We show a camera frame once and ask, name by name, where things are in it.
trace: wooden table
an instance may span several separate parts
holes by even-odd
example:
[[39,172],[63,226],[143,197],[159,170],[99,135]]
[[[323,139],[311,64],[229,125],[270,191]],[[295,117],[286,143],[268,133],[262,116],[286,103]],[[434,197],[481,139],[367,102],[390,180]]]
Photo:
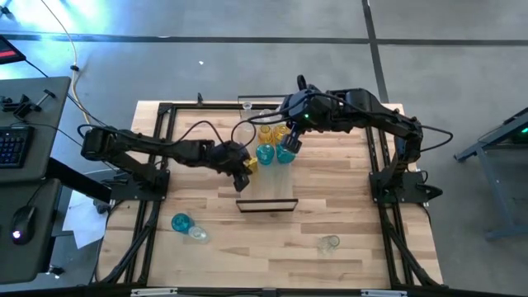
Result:
[[[158,104],[138,102],[134,132],[153,134]],[[386,106],[403,111],[399,104]],[[229,139],[239,115],[237,111],[178,111],[173,138],[203,119]],[[200,125],[188,139],[215,139],[215,135],[210,127]],[[387,139],[393,149],[392,136]],[[310,133],[302,141],[303,148],[291,164],[293,193],[299,199],[293,213],[241,214],[235,205],[239,194],[232,177],[171,160],[172,179],[158,221],[148,285],[388,288],[380,217],[367,180],[370,159],[365,131]],[[134,156],[147,162],[146,155]],[[137,201],[124,202],[110,217],[99,257],[101,277],[111,271],[130,245],[137,209]],[[202,226],[210,242],[200,244],[173,231],[171,219],[179,212],[188,213]],[[401,212],[410,250],[430,276],[441,282],[425,211],[403,204]],[[318,240],[331,234],[339,236],[341,243],[335,252],[323,255],[318,252]],[[143,254],[142,248],[134,278]],[[402,280],[401,258],[397,252],[395,255]]]

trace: keyboard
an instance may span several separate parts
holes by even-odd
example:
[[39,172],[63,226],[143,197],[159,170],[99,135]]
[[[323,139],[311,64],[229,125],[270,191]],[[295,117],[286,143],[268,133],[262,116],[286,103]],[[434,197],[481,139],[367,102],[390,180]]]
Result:
[[33,127],[0,127],[0,169],[22,168]]

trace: teal glass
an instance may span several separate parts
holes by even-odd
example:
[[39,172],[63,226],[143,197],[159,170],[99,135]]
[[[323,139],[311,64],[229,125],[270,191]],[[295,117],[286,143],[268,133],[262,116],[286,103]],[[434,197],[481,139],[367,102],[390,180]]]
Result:
[[271,144],[261,144],[257,147],[257,160],[262,165],[270,165],[273,162],[275,150]]
[[195,221],[187,214],[176,214],[172,217],[172,228],[184,234],[189,234],[189,229],[195,225]]
[[294,153],[287,151],[282,145],[277,144],[277,161],[279,161],[280,164],[291,163],[294,159]]

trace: white paper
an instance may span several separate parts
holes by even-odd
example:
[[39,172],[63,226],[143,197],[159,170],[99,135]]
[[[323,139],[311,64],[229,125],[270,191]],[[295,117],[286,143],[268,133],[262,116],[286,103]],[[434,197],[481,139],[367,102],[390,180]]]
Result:
[[101,239],[105,235],[108,213],[98,214],[93,199],[72,191],[63,231],[73,231],[77,249]]

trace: white cable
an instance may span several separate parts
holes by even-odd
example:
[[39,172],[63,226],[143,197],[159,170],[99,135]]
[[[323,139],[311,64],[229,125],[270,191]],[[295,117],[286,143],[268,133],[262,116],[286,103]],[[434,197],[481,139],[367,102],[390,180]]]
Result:
[[[46,4],[46,2],[44,2],[44,0],[40,0],[40,1],[42,2],[42,4],[44,4],[44,6],[46,6],[46,8],[48,8],[49,13],[51,13],[51,15],[55,18],[55,20],[57,20],[59,25],[61,27],[63,27],[64,33],[66,33],[66,36],[69,39],[69,43],[72,44],[72,48],[73,48],[73,66],[77,67],[77,49],[75,49],[75,44],[73,43],[72,36],[69,35],[68,30],[66,30],[66,27],[64,27],[63,23],[53,13],[53,11],[48,6],[48,4]],[[76,77],[77,77],[77,71],[73,70],[73,74],[72,74],[72,80],[73,80],[72,81],[72,94],[73,94],[73,99],[75,99],[75,101],[80,105],[80,107],[82,107],[84,110],[86,110],[86,108],[84,108],[83,104],[81,103],[81,101],[79,100],[79,98],[77,96],[77,78]],[[90,123],[90,119],[88,118],[87,112],[86,111],[81,111],[81,112],[82,112],[82,115],[84,116],[84,120],[87,122],[87,124],[90,125],[91,123]]]

